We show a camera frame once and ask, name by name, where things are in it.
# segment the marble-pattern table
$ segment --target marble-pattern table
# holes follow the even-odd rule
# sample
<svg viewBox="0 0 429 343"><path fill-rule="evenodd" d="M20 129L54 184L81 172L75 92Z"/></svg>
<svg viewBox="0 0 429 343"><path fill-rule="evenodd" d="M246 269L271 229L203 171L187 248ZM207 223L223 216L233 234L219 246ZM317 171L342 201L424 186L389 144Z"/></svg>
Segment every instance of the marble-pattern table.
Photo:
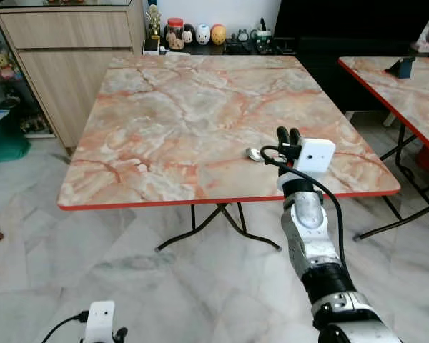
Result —
<svg viewBox="0 0 429 343"><path fill-rule="evenodd" d="M416 58L409 79L385 71L398 59L341 57L339 63L429 148L429 58Z"/></svg>
<svg viewBox="0 0 429 343"><path fill-rule="evenodd" d="M302 64L291 56L114 59L61 187L62 209L282 199L277 169L247 147L276 128L330 139L322 182L339 197L400 185Z"/></svg>

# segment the silver spoon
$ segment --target silver spoon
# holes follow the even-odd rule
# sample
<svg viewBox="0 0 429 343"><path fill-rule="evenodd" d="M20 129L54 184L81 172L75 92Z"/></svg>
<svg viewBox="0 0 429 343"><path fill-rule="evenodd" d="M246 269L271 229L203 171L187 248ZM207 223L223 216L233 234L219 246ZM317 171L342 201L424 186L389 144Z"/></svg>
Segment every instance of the silver spoon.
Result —
<svg viewBox="0 0 429 343"><path fill-rule="evenodd" d="M255 162L263 162L264 159L260 156L260 151L255 148L247 148L245 150L246 155Z"/></svg>

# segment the black cable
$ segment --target black cable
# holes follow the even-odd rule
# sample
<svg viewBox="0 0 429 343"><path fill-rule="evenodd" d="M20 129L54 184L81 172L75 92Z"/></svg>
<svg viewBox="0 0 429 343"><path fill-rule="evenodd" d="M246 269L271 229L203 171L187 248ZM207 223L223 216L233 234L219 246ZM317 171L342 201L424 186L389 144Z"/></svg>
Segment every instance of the black cable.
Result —
<svg viewBox="0 0 429 343"><path fill-rule="evenodd" d="M340 203L338 202L337 198L335 197L335 195L323 184L321 184L318 180L313 179L311 176L306 175L306 173L302 173L301 171L291 168L290 166L287 166L284 163L275 161L272 157L269 157L268 155L266 155L265 150L275 150L278 151L278 148L276 146L271 146L271 145L266 145L263 146L260 150L260 155L262 156L262 158L264 159L266 164L273 164L274 166L278 166L279 168L283 168L284 170L286 170L287 172L293 173L298 175L299 177L302 177L303 179L308 180L309 182L311 182L312 184L314 184L315 186L319 187L321 190L324 191L324 193L327 194L327 196L330 198L330 200L332 200L332 202L335 205L335 211L337 212L337 226L338 226L338 253L340 255L340 261L342 262L343 268L345 268L346 271L346 275L348 277L348 279L350 280L351 284L352 284L352 280L351 280L351 276L350 273L348 271L348 267L346 264L346 260L345 260L345 248L344 248L344 243L343 243L343 216L342 216L342 208L340 207Z"/></svg>
<svg viewBox="0 0 429 343"><path fill-rule="evenodd" d="M52 330L46 335L46 337L43 339L43 341L41 341L41 343L46 343L47 340L50 338L50 336L55 333L55 331L60 328L62 325L72 321L72 320L78 320L81 323L85 323L87 322L87 317L89 316L89 311L83 311L80 312L79 314L77 314L76 316L67 318L65 320L62 320L60 323L58 323L58 325L56 325L55 327L52 328Z"/></svg>

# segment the black metal table leg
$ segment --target black metal table leg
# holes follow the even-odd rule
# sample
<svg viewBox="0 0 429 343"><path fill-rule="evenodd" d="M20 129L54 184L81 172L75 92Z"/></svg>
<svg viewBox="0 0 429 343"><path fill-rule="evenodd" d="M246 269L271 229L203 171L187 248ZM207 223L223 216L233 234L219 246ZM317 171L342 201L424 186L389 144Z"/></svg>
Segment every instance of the black metal table leg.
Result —
<svg viewBox="0 0 429 343"><path fill-rule="evenodd" d="M229 223L233 226L233 228L235 229L235 231L237 231L239 234L241 234L242 236L245 236L247 238L250 239L254 239L257 241L261 241L264 243L268 243L270 245L272 245L274 248L276 248L276 250L281 251L281 247L272 242L271 240L264 238L264 237L260 237L260 236L255 236L254 234L249 234L246 231L246 224L245 224L245 218L243 216L243 211L242 211L242 205L238 202L238 211L240 213L240 221L242 222L242 228L240 229L238 224L235 222L235 220L232 218L232 216L230 215L230 213L227 211L226 206L228 204L217 204L217 208L213 211L213 213L211 213L198 227L196 227L195 224L195 206L191 205L191 224L192 224L192 230L189 232L186 232L185 234L180 234L179 236L175 236L171 239L168 239L167 241L165 241L164 243L160 244L155 250L156 252L160 252L162 249L164 249L165 247L167 247L168 245L178 242L181 239L185 239L187 237L191 237L192 235L196 234L197 232L202 231L219 213L223 213L227 220L229 221Z"/></svg>
<svg viewBox="0 0 429 343"><path fill-rule="evenodd" d="M222 214L227 218L227 220L232 225L232 227L235 229L235 231L237 231L239 234L241 234L242 236L245 236L247 238L254 239L256 241L261 241L261 242L270 244L272 247L274 247L279 252L282 250L282 248L278 244L276 244L275 242L271 241L270 239L267 239L267 238L264 238L264 237L261 237L261 236L255 236L254 234L247 233L246 232L246 226L245 226L245 218L243 217L242 206L240 205L239 202L238 202L238 209L239 209L239 212L240 212L240 220L242 221L242 228L241 229L239 228L239 226L235 222L235 220L232 218L232 216L230 215L230 213L225 209L225 207L221 208Z"/></svg>
<svg viewBox="0 0 429 343"><path fill-rule="evenodd" d="M392 223L392 224L389 224L389 225L385 225L383 227L379 227L378 229L371 230L371 231L366 232L364 234L360 234L359 236L355 237L355 241L360 241L361 239L373 236L374 234L379 234L380 232L384 232L384 231L387 231L389 229L394 229L395 227L399 227L400 225L407 224L409 222L412 222L415 219L418 219L421 216L424 216L428 212L429 212L429 206L426 207L425 209L422 209L419 212L416 212L415 214L412 214L411 216L409 216L407 218L398 220L395 223Z"/></svg>
<svg viewBox="0 0 429 343"><path fill-rule="evenodd" d="M164 243L160 244L155 250L157 252L160 252L167 245L178 242L178 241L185 239L187 237L191 237L192 235L196 234L197 232L202 231L221 212L221 208L226 207L226 205L227 204L223 204L222 207L217 207L213 211L213 213L211 213L198 227L195 226L195 207L194 207L194 205L191 205L192 230L189 232L186 232L185 234L180 234L180 235L175 236L171 239L168 239Z"/></svg>
<svg viewBox="0 0 429 343"><path fill-rule="evenodd" d="M394 149L390 150L389 152L387 152L386 154L381 156L380 159L384 160L384 159L388 158L389 156L391 156L392 154L395 153L395 165L399 168L400 172L411 183L411 185L416 189L416 191L419 193L419 195L421 195L421 197L429 204L429 197L425 194L427 191L429 191L429 186L422 189L414 180L415 176L413 175L413 172L409 168L407 168L406 166L403 166L400 163L400 158L401 158L403 147L416 138L415 136L411 136L404 141L404 136L405 136L405 125L401 124L400 125L400 131L399 131L398 145ZM384 232L384 231L387 231L389 229L399 227L400 225L407 224L407 223L409 223L409 222L411 222L411 221L413 221L413 220L415 220L415 219L417 219L417 218L419 218L419 217L421 217L421 216L423 216L429 212L429 206L428 206L428 207L416 212L415 214L410 215L409 217L402 218L402 216L400 215L399 211L395 208L393 203L387 197L383 197L383 199L385 200L386 204L390 207L391 211L393 211L394 215L399 220L392 223L392 224L385 225L385 226L380 227L378 229L370 230L364 234L357 235L354 237L355 241L359 241L361 239L365 239L367 237L370 237L374 234L378 234L380 232Z"/></svg>
<svg viewBox="0 0 429 343"><path fill-rule="evenodd" d="M409 168L406 166L403 166L400 163L400 155L402 153L403 148L403 137L405 134L405 125L400 125L400 131L399 131L399 142L398 142L398 151L395 154L395 165L399 168L399 170L404 174L404 176L407 178L407 180L412 184L412 186L416 189L416 191L421 195L421 197L429 204L429 197L426 195L425 192L421 189L421 187L416 183L413 177L413 173Z"/></svg>

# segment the glass jar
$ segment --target glass jar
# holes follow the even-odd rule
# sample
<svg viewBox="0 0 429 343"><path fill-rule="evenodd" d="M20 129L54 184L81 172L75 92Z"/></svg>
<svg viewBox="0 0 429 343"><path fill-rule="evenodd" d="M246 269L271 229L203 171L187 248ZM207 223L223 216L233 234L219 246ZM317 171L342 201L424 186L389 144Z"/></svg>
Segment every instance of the glass jar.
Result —
<svg viewBox="0 0 429 343"><path fill-rule="evenodd" d="M165 40L171 50L181 50L184 48L183 42L183 19L169 18L167 21L167 35Z"/></svg>

